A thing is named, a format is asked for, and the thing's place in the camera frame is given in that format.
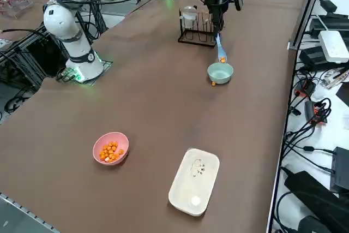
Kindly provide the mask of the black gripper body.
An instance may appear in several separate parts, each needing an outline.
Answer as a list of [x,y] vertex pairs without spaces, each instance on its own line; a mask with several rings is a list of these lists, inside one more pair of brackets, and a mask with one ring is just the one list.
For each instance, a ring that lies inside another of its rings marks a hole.
[[223,14],[228,10],[230,0],[204,0],[210,14]]

